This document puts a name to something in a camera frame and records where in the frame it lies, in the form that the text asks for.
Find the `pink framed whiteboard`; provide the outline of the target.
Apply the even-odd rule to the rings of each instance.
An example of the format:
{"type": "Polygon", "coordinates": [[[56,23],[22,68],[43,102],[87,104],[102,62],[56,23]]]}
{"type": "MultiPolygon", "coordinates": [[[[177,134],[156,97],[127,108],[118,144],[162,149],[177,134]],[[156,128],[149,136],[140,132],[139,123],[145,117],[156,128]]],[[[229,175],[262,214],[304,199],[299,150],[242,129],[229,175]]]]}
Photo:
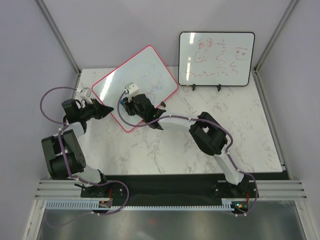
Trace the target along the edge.
{"type": "Polygon", "coordinates": [[[137,115],[129,116],[123,106],[118,107],[119,99],[129,96],[128,94],[121,95],[126,86],[131,83],[138,88],[139,94],[145,94],[149,98],[154,107],[159,107],[179,87],[173,75],[151,45],[146,46],[94,83],[91,87],[93,94],[101,103],[114,108],[111,115],[127,133],[134,128],[124,123],[118,113],[133,125],[142,121],[137,115]]]}

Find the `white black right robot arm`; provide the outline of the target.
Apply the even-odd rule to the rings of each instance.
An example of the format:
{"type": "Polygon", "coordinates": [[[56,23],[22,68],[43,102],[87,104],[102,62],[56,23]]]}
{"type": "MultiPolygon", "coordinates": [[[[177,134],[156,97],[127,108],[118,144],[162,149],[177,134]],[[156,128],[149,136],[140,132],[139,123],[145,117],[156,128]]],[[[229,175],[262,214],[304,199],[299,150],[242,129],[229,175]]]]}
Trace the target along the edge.
{"type": "Polygon", "coordinates": [[[209,113],[202,112],[196,118],[170,114],[164,109],[154,107],[145,94],[121,96],[117,106],[123,106],[129,116],[139,116],[144,122],[141,127],[189,133],[198,148],[218,163],[229,193],[234,197],[241,197],[246,193],[250,179],[238,168],[229,153],[233,138],[209,113]]]}

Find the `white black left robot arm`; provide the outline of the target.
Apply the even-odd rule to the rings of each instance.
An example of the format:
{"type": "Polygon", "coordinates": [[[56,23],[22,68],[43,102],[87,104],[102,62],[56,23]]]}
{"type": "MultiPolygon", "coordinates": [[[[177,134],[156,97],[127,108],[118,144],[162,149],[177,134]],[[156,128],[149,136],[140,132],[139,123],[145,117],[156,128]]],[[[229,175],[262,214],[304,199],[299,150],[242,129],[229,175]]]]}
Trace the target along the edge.
{"type": "Polygon", "coordinates": [[[93,193],[104,197],[109,193],[109,184],[100,170],[86,163],[79,138],[87,132],[89,120],[101,120],[114,108],[93,98],[85,101],[84,106],[78,106],[79,103],[77,99],[65,100],[61,104],[65,112],[62,128],[41,140],[47,170],[54,180],[74,179],[92,185],[93,193]]]}

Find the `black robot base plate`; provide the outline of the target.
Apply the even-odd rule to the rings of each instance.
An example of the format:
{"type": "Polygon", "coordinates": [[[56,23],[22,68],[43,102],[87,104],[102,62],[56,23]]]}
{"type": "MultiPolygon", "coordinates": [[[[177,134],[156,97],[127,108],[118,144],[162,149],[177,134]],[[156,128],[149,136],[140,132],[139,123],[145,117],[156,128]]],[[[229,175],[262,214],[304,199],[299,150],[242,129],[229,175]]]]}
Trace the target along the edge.
{"type": "Polygon", "coordinates": [[[228,183],[218,174],[106,175],[105,186],[81,186],[82,198],[111,197],[114,205],[128,207],[183,207],[220,205],[222,199],[253,200],[258,188],[245,176],[228,183]]]}

